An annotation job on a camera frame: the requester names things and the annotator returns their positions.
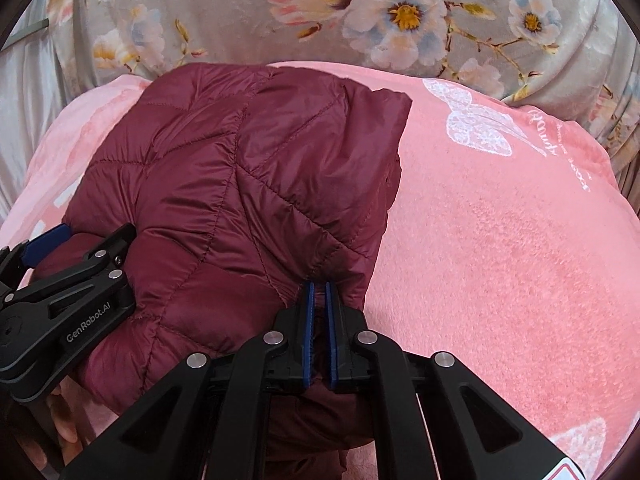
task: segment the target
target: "yellow flower center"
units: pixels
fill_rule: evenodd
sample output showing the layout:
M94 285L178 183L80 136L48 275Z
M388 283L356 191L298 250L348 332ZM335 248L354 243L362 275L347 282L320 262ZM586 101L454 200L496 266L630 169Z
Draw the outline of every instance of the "yellow flower center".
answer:
M526 28L529 32L540 32L542 30L542 23L540 22L540 18L537 17L533 12L527 12L525 14L523 25L524 28Z
M401 2L388 10L391 22L403 32L420 27L422 11L415 5Z

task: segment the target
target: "maroon puffer jacket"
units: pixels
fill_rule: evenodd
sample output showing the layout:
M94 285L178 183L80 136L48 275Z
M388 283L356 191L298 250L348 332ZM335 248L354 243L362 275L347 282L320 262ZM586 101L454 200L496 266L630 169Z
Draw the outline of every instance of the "maroon puffer jacket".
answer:
M132 222L137 310L78 370L123 412L194 351L235 352L301 284L333 279L363 308L411 101L314 70L191 64L155 81L109 134L36 270L80 260ZM271 409L268 477L332 480L372 436L368 406L316 380Z

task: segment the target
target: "pink fleece blanket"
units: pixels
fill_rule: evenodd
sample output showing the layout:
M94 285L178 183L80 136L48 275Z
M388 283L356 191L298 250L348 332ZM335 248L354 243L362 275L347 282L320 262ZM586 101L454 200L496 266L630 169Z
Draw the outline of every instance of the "pink fleece blanket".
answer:
M575 123L454 83L287 64L414 100L402 182L367 293L370 326L407 351L456 354L586 480L597 478L640 416L640 222L604 150ZM60 222L95 148L146 82L124 76L111 85L52 126L0 245ZM87 440L113 420L77 385L63 386L92 426ZM372 446L350 453L346 476L376 477Z

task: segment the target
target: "white label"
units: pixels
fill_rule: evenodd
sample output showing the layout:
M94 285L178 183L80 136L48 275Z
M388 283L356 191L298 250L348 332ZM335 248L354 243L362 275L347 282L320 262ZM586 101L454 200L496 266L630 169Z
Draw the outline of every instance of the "white label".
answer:
M542 480L584 480L584 476L571 460L564 458Z

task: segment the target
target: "screw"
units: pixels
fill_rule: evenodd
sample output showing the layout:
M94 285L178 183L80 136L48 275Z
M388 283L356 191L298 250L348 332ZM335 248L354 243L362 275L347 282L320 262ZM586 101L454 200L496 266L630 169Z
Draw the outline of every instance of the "screw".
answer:
M358 334L358 341L363 345L373 345L378 340L378 334L371 330L363 330Z
M262 340L267 343L267 345L279 345L284 341L284 335L282 332L274 330L272 332L267 332Z
M202 368L207 364L207 356L201 353L191 354L187 357L187 366L189 368Z
M433 360L443 368L451 368L456 363L456 358L449 352L438 352Z

